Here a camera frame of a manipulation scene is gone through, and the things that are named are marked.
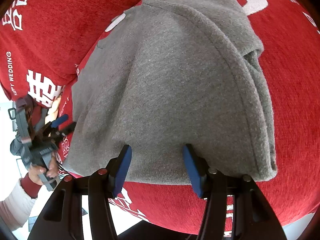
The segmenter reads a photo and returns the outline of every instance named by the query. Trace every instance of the red cuff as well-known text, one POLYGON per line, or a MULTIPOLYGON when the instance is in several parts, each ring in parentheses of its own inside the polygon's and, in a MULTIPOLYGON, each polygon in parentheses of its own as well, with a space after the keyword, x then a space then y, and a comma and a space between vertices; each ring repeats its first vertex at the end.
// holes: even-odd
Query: red cuff
POLYGON ((25 175, 25 177, 21 180, 20 183, 21 187, 31 198, 38 197, 38 193, 41 186, 31 181, 31 179, 29 178, 29 173, 25 175))

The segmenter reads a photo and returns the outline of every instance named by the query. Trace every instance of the gray sweatshirt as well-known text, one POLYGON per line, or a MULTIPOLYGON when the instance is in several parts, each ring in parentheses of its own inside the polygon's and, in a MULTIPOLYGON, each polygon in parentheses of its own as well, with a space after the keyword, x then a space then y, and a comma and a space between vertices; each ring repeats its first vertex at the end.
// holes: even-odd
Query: gray sweatshirt
POLYGON ((72 87, 64 167, 90 175, 132 146, 128 181, 190 184, 182 147, 256 181, 276 175, 260 39, 236 0, 143 0, 99 41, 72 87))

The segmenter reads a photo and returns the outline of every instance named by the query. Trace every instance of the red screw head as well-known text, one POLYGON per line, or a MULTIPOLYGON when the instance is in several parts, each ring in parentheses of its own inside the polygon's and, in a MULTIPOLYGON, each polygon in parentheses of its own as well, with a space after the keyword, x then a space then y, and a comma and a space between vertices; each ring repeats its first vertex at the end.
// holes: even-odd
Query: red screw head
POLYGON ((64 181, 68 182, 72 180, 72 176, 71 175, 67 175, 63 178, 64 181))
POLYGON ((104 174, 106 174, 108 171, 107 171, 107 169, 105 169, 105 168, 102 168, 102 169, 100 169, 100 170, 98 170, 98 174, 100 174, 100 175, 104 175, 104 174))

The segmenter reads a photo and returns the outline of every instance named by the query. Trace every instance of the white sleeve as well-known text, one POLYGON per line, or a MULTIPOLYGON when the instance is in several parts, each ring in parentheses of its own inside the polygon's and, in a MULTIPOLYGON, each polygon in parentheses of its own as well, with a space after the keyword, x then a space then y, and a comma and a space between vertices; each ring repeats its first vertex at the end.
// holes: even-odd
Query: white sleeve
POLYGON ((31 198, 17 182, 10 195, 0 201, 0 216, 10 230, 22 227, 28 220, 36 199, 31 198))

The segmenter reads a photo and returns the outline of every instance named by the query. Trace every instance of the person's arm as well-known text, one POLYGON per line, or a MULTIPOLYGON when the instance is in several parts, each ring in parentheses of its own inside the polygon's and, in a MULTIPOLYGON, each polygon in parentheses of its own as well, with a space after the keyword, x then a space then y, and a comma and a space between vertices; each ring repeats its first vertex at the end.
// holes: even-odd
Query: person's arm
MULTIPOLYGON (((10 195, 0 201, 0 216, 12 231, 26 223, 42 186, 38 175, 45 171, 44 168, 31 166, 28 171, 23 179, 19 179, 10 195)), ((57 161, 53 156, 47 176, 54 178, 58 171, 57 161)))

